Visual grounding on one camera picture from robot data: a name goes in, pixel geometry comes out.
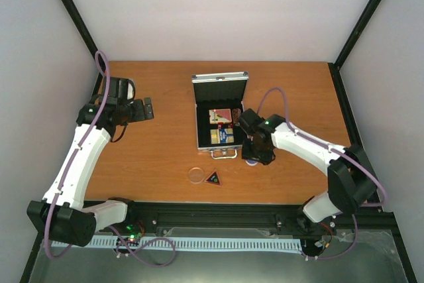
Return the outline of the blue gold card deck box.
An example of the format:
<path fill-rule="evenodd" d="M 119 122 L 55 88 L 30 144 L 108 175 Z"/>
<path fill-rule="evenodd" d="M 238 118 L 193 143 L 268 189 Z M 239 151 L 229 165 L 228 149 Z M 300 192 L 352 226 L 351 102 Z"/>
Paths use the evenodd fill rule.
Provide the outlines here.
<path fill-rule="evenodd" d="M 211 129 L 210 137 L 211 144 L 230 144 L 235 141 L 232 128 Z"/>

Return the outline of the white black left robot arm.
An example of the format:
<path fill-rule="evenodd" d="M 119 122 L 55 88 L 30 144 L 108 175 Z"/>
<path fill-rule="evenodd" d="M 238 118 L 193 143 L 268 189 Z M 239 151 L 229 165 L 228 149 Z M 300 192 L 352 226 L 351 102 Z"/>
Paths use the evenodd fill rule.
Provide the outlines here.
<path fill-rule="evenodd" d="M 117 141 L 117 127 L 127 128 L 154 117 L 150 98 L 137 99 L 135 93 L 131 79 L 112 77 L 101 93 L 80 109 L 72 145 L 57 177 L 43 198 L 31 201 L 26 210 L 45 242 L 84 247 L 96 232 L 110 225 L 126 232 L 137 226 L 132 200 L 112 197 L 84 206 L 91 175 L 103 149 Z"/>

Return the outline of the white round button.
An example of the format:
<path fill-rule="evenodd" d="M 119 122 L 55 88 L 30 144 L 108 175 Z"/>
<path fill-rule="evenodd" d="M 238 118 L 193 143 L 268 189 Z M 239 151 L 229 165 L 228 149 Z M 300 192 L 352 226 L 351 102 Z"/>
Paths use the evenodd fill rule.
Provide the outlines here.
<path fill-rule="evenodd" d="M 258 164 L 257 161 L 255 160 L 245 160 L 245 162 L 249 165 L 249 166 L 256 166 Z"/>

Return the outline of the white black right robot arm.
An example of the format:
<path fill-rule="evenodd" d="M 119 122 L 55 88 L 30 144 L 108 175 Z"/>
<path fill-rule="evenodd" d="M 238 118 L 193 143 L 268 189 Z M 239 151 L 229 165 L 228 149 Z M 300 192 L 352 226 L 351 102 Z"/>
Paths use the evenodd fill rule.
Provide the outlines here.
<path fill-rule="evenodd" d="M 301 217 L 311 223 L 340 213 L 354 214 L 377 190 L 377 179 L 364 149 L 331 144 L 297 128 L 286 118 L 260 117 L 247 109 L 238 119 L 249 136 L 242 144 L 242 158 L 268 165 L 274 151 L 284 150 L 316 167 L 327 177 L 327 190 L 301 208 Z"/>

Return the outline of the red yellow card deck box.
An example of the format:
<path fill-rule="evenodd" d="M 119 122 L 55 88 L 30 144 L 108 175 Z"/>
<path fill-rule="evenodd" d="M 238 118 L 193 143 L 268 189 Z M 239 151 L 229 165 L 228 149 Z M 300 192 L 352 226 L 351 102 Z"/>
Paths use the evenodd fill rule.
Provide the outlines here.
<path fill-rule="evenodd" d="M 231 123 L 232 113 L 231 109 L 210 109 L 209 110 L 209 123 L 210 124 L 228 124 Z"/>

